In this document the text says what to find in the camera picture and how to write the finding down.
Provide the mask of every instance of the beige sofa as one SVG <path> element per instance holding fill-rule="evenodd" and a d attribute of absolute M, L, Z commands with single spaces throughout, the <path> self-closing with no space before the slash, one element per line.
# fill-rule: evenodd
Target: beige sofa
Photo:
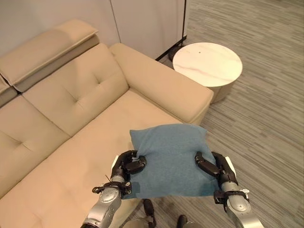
<path fill-rule="evenodd" d="M 1 228 L 80 227 L 130 129 L 200 124 L 208 109 L 212 91 L 96 32 L 71 20 L 0 57 Z"/>

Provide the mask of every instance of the sofa headrest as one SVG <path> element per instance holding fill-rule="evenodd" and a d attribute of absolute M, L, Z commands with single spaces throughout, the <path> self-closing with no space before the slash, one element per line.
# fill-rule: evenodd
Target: sofa headrest
<path fill-rule="evenodd" d="M 0 76 L 0 107 L 17 96 L 17 91 L 5 83 Z"/>
<path fill-rule="evenodd" d="M 73 19 L 0 57 L 0 74 L 24 92 L 68 61 L 99 43 L 97 30 Z"/>

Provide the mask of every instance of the white marble tabletop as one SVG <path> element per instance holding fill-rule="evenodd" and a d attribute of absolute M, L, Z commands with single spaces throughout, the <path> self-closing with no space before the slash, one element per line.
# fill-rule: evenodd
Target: white marble tabletop
<path fill-rule="evenodd" d="M 207 87 L 224 86 L 242 73 L 242 61 L 227 47 L 194 43 L 180 49 L 173 58 L 174 69 Z"/>

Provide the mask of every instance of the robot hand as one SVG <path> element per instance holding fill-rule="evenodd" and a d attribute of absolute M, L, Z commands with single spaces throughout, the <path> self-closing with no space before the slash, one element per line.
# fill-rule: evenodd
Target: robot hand
<path fill-rule="evenodd" d="M 218 180 L 221 190 L 214 192 L 215 203 L 224 205 L 225 212 L 236 228 L 264 228 L 250 206 L 249 190 L 238 186 L 235 173 L 225 157 L 215 152 L 212 154 L 217 165 L 205 160 L 201 152 L 197 152 L 195 162 L 199 168 Z"/>
<path fill-rule="evenodd" d="M 114 213 L 121 205 L 121 197 L 132 191 L 130 174 L 142 171 L 146 165 L 144 156 L 136 158 L 137 151 L 121 154 L 112 168 L 111 181 L 92 192 L 100 194 L 98 202 L 91 208 L 81 228 L 108 228 Z"/>

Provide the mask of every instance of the round side table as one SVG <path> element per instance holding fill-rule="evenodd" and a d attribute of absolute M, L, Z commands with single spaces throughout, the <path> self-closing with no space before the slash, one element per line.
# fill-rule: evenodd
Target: round side table
<path fill-rule="evenodd" d="M 220 101 L 242 73 L 239 56 L 214 43 L 194 43 L 180 49 L 173 58 L 173 68 L 214 92 L 211 103 Z"/>

